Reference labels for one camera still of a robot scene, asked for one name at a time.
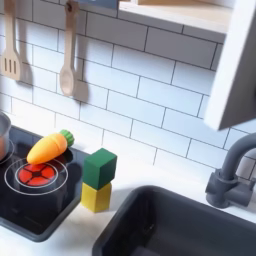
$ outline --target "gray sink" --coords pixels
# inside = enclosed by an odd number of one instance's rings
[[[98,238],[93,256],[160,255],[254,256],[256,225],[159,187],[141,187]]]

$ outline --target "black stovetop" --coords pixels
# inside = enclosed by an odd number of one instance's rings
[[[30,166],[26,156],[40,138],[12,127],[9,153],[0,161],[0,225],[36,242],[46,240],[80,202],[87,156],[68,149]]]

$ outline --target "wall cabinet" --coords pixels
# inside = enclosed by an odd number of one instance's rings
[[[255,48],[256,0],[238,0],[205,116],[213,129],[256,118]]]

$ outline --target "wooden spatula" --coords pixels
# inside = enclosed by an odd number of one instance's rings
[[[75,92],[75,30],[78,3],[68,1],[66,3],[66,35],[64,65],[60,71],[60,86],[64,95],[71,96]]]
[[[6,49],[1,58],[1,70],[4,76],[19,81],[21,77],[21,60],[16,50],[15,5],[16,0],[4,0]]]

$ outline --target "burner ring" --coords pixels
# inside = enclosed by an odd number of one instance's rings
[[[62,187],[66,184],[66,182],[67,182],[67,180],[68,180],[68,170],[67,170],[66,166],[65,166],[63,163],[61,163],[59,160],[53,159],[52,161],[55,161],[55,162],[57,162],[59,165],[62,166],[62,168],[63,168],[63,170],[64,170],[64,172],[65,172],[65,176],[66,176],[65,179],[64,179],[64,181],[63,181],[57,188],[55,188],[55,189],[53,189],[53,190],[51,190],[51,191],[42,192],[42,193],[38,193],[38,194],[36,194],[36,193],[26,193],[26,192],[22,192],[22,191],[17,190],[16,188],[12,187],[12,186],[9,184],[9,182],[8,182],[8,180],[7,180],[7,174],[8,174],[8,172],[11,170],[11,167],[12,167],[13,165],[17,164],[18,162],[24,161],[24,160],[26,160],[26,158],[22,158],[22,159],[20,159],[20,160],[18,160],[18,161],[16,161],[16,162],[12,163],[12,164],[7,168],[7,170],[5,171],[5,174],[4,174],[4,181],[5,181],[6,185],[7,185],[11,190],[15,191],[16,193],[19,193],[19,194],[22,194],[22,195],[27,195],[27,196],[42,196],[42,195],[47,195],[47,194],[53,193],[53,192],[57,191],[58,189],[62,188]]]
[[[20,171],[24,166],[27,166],[27,165],[28,165],[28,164],[23,164],[23,165],[16,171],[16,173],[15,173],[15,179],[16,179],[16,181],[17,181],[20,185],[22,185],[22,186],[24,186],[24,187],[33,188],[33,189],[44,188],[44,187],[47,187],[47,186],[50,186],[51,184],[53,184],[53,183],[57,180],[57,178],[58,178],[58,176],[59,176],[57,169],[56,169],[53,165],[51,165],[50,163],[45,163],[45,165],[48,165],[48,166],[52,167],[52,169],[55,171],[55,177],[54,177],[54,179],[53,179],[51,182],[49,182],[48,184],[46,184],[46,185],[36,186],[36,187],[27,186],[27,185],[21,183],[21,182],[19,181],[19,179],[18,179],[18,173],[19,173],[19,171]]]
[[[11,157],[12,157],[12,155],[13,155],[13,153],[14,153],[14,144],[13,144],[13,142],[11,141],[11,140],[9,140],[10,141],[10,144],[11,144],[11,147],[12,147],[12,151],[11,151],[11,154],[5,159],[3,159],[2,161],[0,161],[0,164],[3,164],[3,163],[5,163],[7,160],[9,160]]]

